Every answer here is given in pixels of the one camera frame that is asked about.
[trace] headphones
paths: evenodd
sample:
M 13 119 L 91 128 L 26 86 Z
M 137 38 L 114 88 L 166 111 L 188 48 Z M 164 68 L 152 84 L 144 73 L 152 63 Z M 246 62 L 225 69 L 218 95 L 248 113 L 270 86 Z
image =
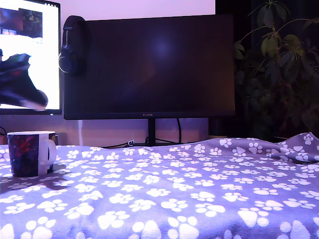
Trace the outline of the headphones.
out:
M 74 29 L 78 22 L 85 22 L 84 18 L 80 16 L 69 16 L 63 26 L 63 39 L 61 52 L 59 54 L 59 67 L 61 71 L 67 74 L 79 73 L 80 66 L 83 60 L 72 49 L 69 43 L 69 34 Z

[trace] colorful mug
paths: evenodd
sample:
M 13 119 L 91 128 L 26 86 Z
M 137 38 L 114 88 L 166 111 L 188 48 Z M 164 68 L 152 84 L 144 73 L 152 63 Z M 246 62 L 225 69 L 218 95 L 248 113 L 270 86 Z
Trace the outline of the colorful mug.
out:
M 12 175 L 34 177 L 52 172 L 56 159 L 55 135 L 53 131 L 8 133 Z

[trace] monitor screen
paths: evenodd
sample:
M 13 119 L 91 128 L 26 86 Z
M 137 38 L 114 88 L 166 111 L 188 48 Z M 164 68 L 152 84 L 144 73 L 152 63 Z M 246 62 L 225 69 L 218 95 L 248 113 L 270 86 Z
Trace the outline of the monitor screen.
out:
M 29 78 L 37 90 L 46 94 L 48 100 L 45 111 L 37 112 L 20 106 L 1 104 L 0 114 L 62 113 L 59 48 L 60 4 L 42 0 L 0 0 L 2 61 L 15 54 L 29 55 Z
M 65 77 L 65 119 L 234 114 L 232 16 L 86 24 L 90 34 L 87 70 L 81 76 Z M 71 37 L 79 39 L 76 34 Z

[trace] wall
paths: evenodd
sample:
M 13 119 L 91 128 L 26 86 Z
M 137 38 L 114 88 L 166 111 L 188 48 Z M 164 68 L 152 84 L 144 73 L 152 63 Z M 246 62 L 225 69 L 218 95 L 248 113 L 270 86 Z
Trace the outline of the wall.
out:
M 61 4 L 61 26 L 69 15 L 86 20 L 215 14 L 215 0 L 55 0 Z M 207 119 L 181 119 L 182 141 L 207 139 Z M 178 140 L 176 119 L 158 119 L 157 138 Z M 1 116 L 7 131 L 54 130 L 67 135 L 66 144 L 79 144 L 78 121 L 62 116 Z M 83 144 L 107 146 L 144 142 L 148 135 L 146 119 L 84 120 Z

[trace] black cable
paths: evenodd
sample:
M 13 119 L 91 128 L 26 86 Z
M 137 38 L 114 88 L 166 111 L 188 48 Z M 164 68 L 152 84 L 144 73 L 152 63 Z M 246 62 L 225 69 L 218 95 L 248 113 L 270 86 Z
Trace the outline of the black cable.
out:
M 178 124 L 178 132 L 179 132 L 178 142 L 181 143 L 181 128 L 180 128 L 179 118 L 177 118 L 177 124 Z

